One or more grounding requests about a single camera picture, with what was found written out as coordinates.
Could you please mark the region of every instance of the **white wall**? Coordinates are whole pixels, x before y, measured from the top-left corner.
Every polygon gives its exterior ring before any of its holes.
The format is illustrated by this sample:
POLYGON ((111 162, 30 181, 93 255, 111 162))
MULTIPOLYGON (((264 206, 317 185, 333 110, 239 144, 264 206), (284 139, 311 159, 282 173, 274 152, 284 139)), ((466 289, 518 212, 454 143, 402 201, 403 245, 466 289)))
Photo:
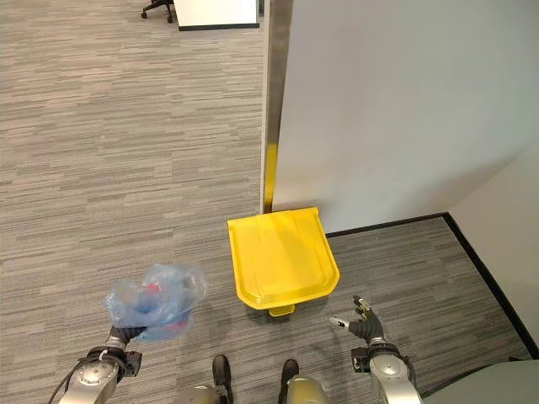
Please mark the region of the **white wall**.
POLYGON ((274 210, 449 210, 539 136, 539 2, 295 0, 274 210))
POLYGON ((254 24, 256 0, 174 0, 180 27, 218 24, 254 24))
POLYGON ((539 343, 539 141, 451 214, 539 343))

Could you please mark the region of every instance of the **yellow trash can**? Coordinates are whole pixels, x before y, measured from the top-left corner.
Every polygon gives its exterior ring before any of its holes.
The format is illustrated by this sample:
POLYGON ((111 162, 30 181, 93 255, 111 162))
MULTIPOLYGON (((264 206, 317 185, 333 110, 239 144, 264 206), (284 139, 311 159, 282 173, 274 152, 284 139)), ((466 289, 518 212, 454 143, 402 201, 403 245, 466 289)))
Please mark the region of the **yellow trash can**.
POLYGON ((317 208, 234 219, 228 233, 237 297, 247 306, 284 316, 339 282, 317 208))

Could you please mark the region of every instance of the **metal trim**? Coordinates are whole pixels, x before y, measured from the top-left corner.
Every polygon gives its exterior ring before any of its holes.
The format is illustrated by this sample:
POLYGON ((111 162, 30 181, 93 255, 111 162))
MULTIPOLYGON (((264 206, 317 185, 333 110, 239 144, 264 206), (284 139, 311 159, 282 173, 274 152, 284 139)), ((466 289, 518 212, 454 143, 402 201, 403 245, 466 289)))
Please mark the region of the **metal trim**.
POLYGON ((285 92, 286 62, 292 21, 293 0, 271 0, 268 21, 267 93, 265 147, 262 167, 262 211, 270 213, 275 191, 280 117, 285 92))

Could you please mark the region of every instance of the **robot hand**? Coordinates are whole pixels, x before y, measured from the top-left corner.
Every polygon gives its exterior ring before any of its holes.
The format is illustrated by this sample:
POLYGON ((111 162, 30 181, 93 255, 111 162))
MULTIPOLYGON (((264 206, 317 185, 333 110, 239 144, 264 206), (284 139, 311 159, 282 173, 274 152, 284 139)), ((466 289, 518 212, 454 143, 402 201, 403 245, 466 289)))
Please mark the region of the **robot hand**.
POLYGON ((336 326, 346 328, 356 337, 365 339, 369 345, 386 342, 382 324, 366 300, 357 295, 354 295, 353 300, 356 306, 355 312, 360 315, 359 321, 347 322, 338 317, 330 317, 329 321, 336 326))

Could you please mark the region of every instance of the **gray carpet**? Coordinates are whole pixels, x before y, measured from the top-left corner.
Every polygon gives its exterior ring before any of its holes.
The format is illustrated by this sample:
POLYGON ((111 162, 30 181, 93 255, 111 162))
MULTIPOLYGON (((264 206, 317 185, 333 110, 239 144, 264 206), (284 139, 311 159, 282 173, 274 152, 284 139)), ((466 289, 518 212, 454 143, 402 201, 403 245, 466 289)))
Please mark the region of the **gray carpet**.
POLYGON ((236 403, 275 402, 297 358, 333 402, 372 402, 355 375, 362 294, 410 355, 421 389, 526 352, 442 220, 331 240, 342 278, 284 321, 236 297, 226 219, 259 206, 261 29, 179 33, 145 2, 3 2, 0 399, 43 402, 109 328, 101 300, 155 262, 205 270, 195 325, 133 343, 140 375, 113 403, 172 403, 226 353, 236 403))

